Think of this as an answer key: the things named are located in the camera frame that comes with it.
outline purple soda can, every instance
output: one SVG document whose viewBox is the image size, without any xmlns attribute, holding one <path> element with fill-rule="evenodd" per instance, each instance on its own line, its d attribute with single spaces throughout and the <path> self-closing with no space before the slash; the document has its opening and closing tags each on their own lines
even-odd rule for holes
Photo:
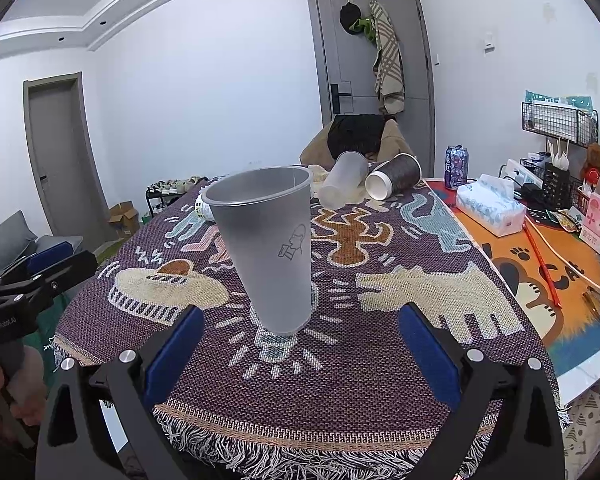
<svg viewBox="0 0 600 480">
<path fill-rule="evenodd" d="M 458 189 L 466 184 L 469 173 L 469 152 L 461 144 L 449 146 L 445 156 L 445 187 Z"/>
</svg>

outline gray cushion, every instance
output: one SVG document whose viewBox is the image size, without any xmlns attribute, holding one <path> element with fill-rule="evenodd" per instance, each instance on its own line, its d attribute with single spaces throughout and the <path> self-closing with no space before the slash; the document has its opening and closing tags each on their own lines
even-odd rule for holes
<svg viewBox="0 0 600 480">
<path fill-rule="evenodd" d="M 36 253 L 41 253 L 42 251 L 46 251 L 51 247 L 54 247 L 62 242 L 69 242 L 71 247 L 74 248 L 74 253 L 80 248 L 82 245 L 83 238 L 81 236 L 49 236 L 44 235 L 41 236 L 36 242 Z"/>
<path fill-rule="evenodd" d="M 0 224 L 0 272 L 23 254 L 35 249 L 38 238 L 27 227 L 22 211 L 17 211 Z"/>
</svg>

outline white wall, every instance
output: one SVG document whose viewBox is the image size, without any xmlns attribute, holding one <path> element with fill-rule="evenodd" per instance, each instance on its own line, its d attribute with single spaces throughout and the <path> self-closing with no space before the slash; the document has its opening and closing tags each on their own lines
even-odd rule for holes
<svg viewBox="0 0 600 480">
<path fill-rule="evenodd" d="M 600 113 L 600 23 L 583 0 L 421 1 L 431 55 L 440 56 L 436 176 L 449 144 L 468 147 L 476 177 L 543 147 L 544 137 L 521 127 L 525 89 L 591 95 Z M 496 42 L 490 54 L 487 32 Z"/>
<path fill-rule="evenodd" d="M 94 160 L 105 196 L 117 201 L 94 98 L 94 53 L 84 49 L 35 52 L 0 60 L 0 223 L 21 209 L 29 228 L 51 234 L 31 172 L 24 129 L 23 81 L 82 71 L 84 104 Z"/>
<path fill-rule="evenodd" d="M 307 0 L 172 0 L 96 56 L 114 176 L 140 211 L 160 179 L 297 163 L 322 127 Z"/>
</svg>

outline white cable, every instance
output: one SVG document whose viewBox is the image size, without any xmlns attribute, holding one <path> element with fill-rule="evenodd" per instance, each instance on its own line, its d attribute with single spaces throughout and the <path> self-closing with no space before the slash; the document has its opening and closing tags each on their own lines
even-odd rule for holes
<svg viewBox="0 0 600 480">
<path fill-rule="evenodd" d="M 593 285 L 593 287 L 595 287 L 597 290 L 600 291 L 600 286 L 596 282 L 593 282 L 592 280 L 590 280 L 587 276 L 585 276 L 582 272 L 580 272 L 578 269 L 576 269 L 574 266 L 572 266 L 567 260 L 565 260 L 562 256 L 560 256 L 560 254 L 558 254 L 558 251 L 556 251 L 553 247 L 551 247 L 551 244 L 548 241 L 546 241 L 546 238 L 542 235 L 542 233 L 540 232 L 540 230 L 535 226 L 534 222 L 527 221 L 527 223 L 529 225 L 531 225 L 531 227 L 533 229 L 535 229 L 536 233 L 538 233 L 540 235 L 540 237 L 542 238 L 542 241 L 546 244 L 547 247 L 549 247 L 549 249 L 551 249 L 551 252 L 553 254 L 555 254 L 556 256 L 558 256 L 558 258 L 560 258 L 565 265 L 569 266 L 569 268 L 573 272 L 575 272 L 578 276 L 580 276 L 581 278 L 584 278 L 591 285 Z"/>
</svg>

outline line drawing on cup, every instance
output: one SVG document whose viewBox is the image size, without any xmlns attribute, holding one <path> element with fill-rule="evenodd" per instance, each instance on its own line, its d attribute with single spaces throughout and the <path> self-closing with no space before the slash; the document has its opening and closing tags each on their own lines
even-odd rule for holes
<svg viewBox="0 0 600 480">
<path fill-rule="evenodd" d="M 294 229 L 293 233 L 291 233 L 289 243 L 282 244 L 282 247 L 280 247 L 280 252 L 278 253 L 278 257 L 293 260 L 296 251 L 299 250 L 300 254 L 302 254 L 302 242 L 304 241 L 305 236 L 306 226 L 304 224 L 300 224 Z"/>
</svg>

